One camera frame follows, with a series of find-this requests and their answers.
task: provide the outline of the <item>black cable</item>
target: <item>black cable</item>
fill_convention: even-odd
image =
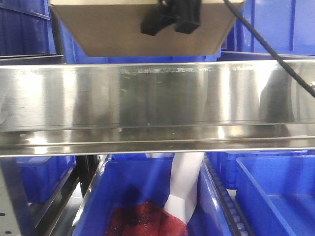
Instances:
[[[299,76],[292,67],[289,66],[272,47],[263,39],[263,37],[255,30],[253,26],[242,16],[241,13],[235,8],[235,6],[229,0],[223,0],[225,5],[230,9],[230,11],[239,19],[245,27],[255,36],[255,38],[260,42],[260,44],[269,52],[269,54],[277,60],[277,62],[282,66],[282,68],[292,76],[296,82],[302,86],[311,96],[315,98],[315,90],[306,83],[301,76]]]

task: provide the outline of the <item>gray metal post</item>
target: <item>gray metal post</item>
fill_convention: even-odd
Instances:
[[[31,212],[15,158],[0,158],[0,236],[34,236]]]

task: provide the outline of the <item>black bracket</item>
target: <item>black bracket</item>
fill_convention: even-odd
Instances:
[[[175,31],[191,34],[200,26],[201,0],[158,0],[141,23],[141,33],[156,35],[176,23]]]

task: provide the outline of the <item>stainless steel rail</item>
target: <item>stainless steel rail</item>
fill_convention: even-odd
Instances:
[[[0,66],[0,155],[313,148],[313,104],[275,61]]]
[[[25,55],[0,57],[0,65],[65,64],[63,55]]]

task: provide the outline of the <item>plastic tote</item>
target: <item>plastic tote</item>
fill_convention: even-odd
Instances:
[[[60,178],[57,157],[17,157],[28,202],[47,201]]]
[[[107,162],[73,236],[104,236],[116,207],[135,206],[147,200],[164,207],[169,195],[171,166],[171,158]],[[198,203],[188,231],[189,236],[232,235],[204,165],[198,179]]]
[[[315,55],[314,0],[247,0],[243,16],[277,53]],[[225,49],[266,52],[240,21],[230,32]]]
[[[57,156],[58,176],[62,179],[72,166],[76,165],[75,156]]]
[[[315,235],[315,156],[237,163],[236,200],[256,236]]]
[[[210,62],[217,61],[221,55],[221,51],[219,51],[216,55],[209,56],[88,57],[62,23],[60,23],[60,31],[63,53],[68,64]]]
[[[134,160],[134,159],[147,159],[145,153],[122,153],[111,155],[111,160]]]
[[[306,155],[307,150],[298,151],[230,151],[208,152],[207,156],[228,189],[236,188],[237,164],[236,159],[244,156],[300,156]]]
[[[56,53],[47,0],[0,0],[0,56]]]

